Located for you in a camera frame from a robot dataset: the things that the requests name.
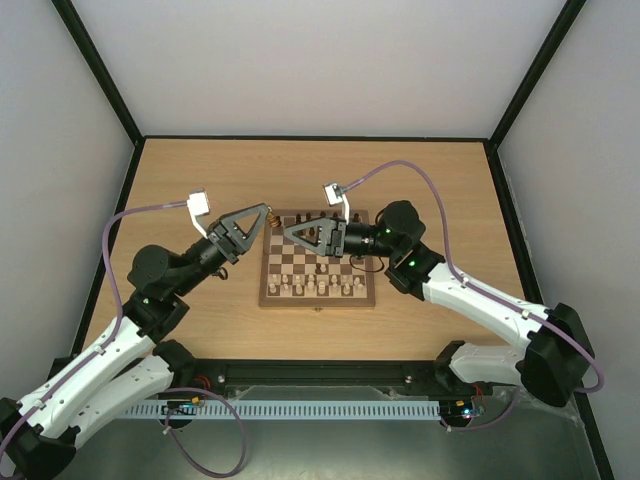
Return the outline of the wooden chess board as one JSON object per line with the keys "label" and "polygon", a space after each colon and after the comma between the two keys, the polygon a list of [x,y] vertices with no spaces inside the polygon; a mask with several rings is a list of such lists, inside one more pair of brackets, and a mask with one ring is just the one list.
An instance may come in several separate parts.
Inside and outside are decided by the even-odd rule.
{"label": "wooden chess board", "polygon": [[[271,228],[266,222],[260,274],[258,304],[262,308],[373,308],[375,306],[374,262],[344,256],[323,257],[294,244],[284,237],[284,228],[295,223],[296,214],[310,212],[312,218],[331,216],[332,210],[275,210],[281,226]],[[320,264],[327,273],[320,273]]]}

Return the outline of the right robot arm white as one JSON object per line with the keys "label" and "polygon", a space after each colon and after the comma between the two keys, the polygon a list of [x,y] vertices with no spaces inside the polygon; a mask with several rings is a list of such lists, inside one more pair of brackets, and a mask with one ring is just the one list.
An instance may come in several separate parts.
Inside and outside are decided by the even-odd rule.
{"label": "right robot arm white", "polygon": [[514,385],[547,405],[565,406],[594,359],[578,313],[563,303],[530,303],[463,275],[422,242],[425,230],[413,205],[402,200],[372,224],[325,216],[287,226],[284,235],[324,257],[386,258],[385,275],[397,291],[457,312],[504,340],[502,347],[454,344],[436,367],[443,389]]}

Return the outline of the dark knight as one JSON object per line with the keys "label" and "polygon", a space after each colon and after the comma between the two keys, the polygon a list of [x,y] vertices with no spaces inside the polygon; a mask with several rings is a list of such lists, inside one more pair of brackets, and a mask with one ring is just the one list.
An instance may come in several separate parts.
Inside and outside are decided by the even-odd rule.
{"label": "dark knight", "polygon": [[280,217],[273,213],[272,208],[269,208],[269,211],[266,216],[266,221],[271,228],[278,228],[281,226]]}

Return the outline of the black frame post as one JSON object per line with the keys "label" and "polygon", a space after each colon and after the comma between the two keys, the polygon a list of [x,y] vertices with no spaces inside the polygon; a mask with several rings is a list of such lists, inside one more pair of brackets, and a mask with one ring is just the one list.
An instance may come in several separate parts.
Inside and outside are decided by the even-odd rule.
{"label": "black frame post", "polygon": [[567,0],[564,2],[496,128],[487,140],[485,144],[487,155],[496,152],[507,137],[511,127],[514,125],[586,3],[586,0]]}
{"label": "black frame post", "polygon": [[125,130],[130,141],[134,145],[140,144],[143,140],[143,134],[138,128],[124,101],[124,98],[122,97],[73,2],[70,0],[52,0],[51,3],[93,74],[96,82],[100,86],[105,98],[120,121],[120,124]]}

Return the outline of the black frame post right rear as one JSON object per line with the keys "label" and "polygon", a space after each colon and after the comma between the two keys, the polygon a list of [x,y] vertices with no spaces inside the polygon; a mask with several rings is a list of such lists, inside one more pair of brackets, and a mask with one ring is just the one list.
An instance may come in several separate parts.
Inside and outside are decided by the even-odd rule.
{"label": "black frame post right rear", "polygon": [[487,155],[496,152],[507,137],[511,127],[514,125],[586,3],[586,0],[567,0],[564,2],[496,128],[487,140],[485,144]]}

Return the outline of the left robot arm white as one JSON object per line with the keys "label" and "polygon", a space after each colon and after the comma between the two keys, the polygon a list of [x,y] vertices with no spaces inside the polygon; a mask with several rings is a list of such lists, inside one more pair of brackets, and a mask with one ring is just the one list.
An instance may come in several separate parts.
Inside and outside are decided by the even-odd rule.
{"label": "left robot arm white", "polygon": [[218,399],[192,386],[195,359],[167,336],[189,310],[184,296],[210,277],[226,279],[226,264],[250,250],[270,212],[260,203],[198,225],[200,239],[183,254],[147,245],[135,255],[134,291],[104,332],[38,389],[2,399],[1,453],[17,476],[55,478],[102,427],[151,396]]}

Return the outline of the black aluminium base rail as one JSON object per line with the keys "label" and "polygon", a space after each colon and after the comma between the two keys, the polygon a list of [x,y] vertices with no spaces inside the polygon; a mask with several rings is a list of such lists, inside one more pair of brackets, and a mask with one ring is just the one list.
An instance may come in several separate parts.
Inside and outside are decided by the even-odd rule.
{"label": "black aluminium base rail", "polygon": [[250,386],[373,387],[407,396],[490,395],[503,382],[463,381],[441,361],[293,361],[198,359],[194,376],[217,393]]}

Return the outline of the black frame post left rear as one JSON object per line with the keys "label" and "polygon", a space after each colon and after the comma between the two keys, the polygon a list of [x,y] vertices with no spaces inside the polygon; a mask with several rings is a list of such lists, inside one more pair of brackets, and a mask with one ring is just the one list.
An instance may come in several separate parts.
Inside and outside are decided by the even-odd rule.
{"label": "black frame post left rear", "polygon": [[143,140],[143,134],[138,128],[124,101],[124,98],[122,97],[73,2],[70,0],[52,0],[51,3],[93,74],[96,82],[100,86],[105,98],[120,121],[120,124],[125,130],[130,141],[134,145],[140,144]]}

